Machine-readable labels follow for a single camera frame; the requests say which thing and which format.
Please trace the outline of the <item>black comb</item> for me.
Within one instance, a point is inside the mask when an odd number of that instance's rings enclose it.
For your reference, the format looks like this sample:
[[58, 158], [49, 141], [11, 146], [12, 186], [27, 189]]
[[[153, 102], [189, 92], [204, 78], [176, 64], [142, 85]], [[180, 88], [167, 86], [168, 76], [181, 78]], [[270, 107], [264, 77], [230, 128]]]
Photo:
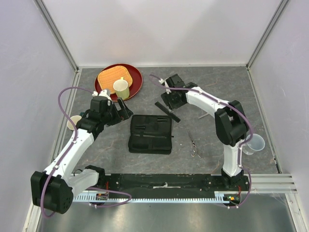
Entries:
[[160, 102], [157, 101], [155, 103], [155, 106], [157, 106], [161, 111], [163, 111], [165, 114], [170, 116], [177, 123], [180, 122], [180, 119], [175, 114], [173, 114], [173, 112], [171, 112], [168, 108], [166, 108], [164, 105], [162, 105]]

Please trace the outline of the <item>black tool case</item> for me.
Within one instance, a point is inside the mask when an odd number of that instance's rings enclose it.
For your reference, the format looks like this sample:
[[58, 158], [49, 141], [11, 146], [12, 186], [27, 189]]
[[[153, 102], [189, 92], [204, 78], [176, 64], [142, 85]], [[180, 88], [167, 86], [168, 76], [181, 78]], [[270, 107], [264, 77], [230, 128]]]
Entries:
[[137, 154], [169, 155], [172, 151], [172, 119], [161, 115], [133, 115], [128, 150]]

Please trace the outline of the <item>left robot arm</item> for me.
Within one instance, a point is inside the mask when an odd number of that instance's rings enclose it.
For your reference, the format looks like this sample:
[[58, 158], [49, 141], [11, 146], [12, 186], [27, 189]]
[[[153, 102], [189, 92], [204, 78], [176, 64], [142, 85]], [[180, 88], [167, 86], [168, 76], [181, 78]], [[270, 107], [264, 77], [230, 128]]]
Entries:
[[60, 154], [44, 171], [33, 173], [30, 184], [35, 206], [64, 214], [75, 196], [90, 187], [101, 190], [106, 186], [103, 168], [89, 165], [76, 176], [71, 173], [105, 126], [116, 125], [133, 116], [121, 98], [117, 101], [120, 109], [108, 97], [93, 97], [90, 108], [77, 122], [76, 130]]

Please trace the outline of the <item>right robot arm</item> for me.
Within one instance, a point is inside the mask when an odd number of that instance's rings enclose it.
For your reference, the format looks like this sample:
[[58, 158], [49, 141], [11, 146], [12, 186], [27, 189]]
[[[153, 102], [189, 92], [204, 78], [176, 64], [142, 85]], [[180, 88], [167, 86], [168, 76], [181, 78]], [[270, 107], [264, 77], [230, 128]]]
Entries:
[[253, 134], [240, 102], [219, 99], [193, 82], [186, 84], [177, 74], [165, 80], [159, 78], [158, 82], [165, 89], [161, 98], [170, 110], [190, 104], [214, 118], [216, 135], [224, 145], [221, 184], [224, 189], [233, 190], [239, 184], [237, 175], [242, 171], [242, 145], [246, 142], [247, 133], [250, 133], [249, 137]]

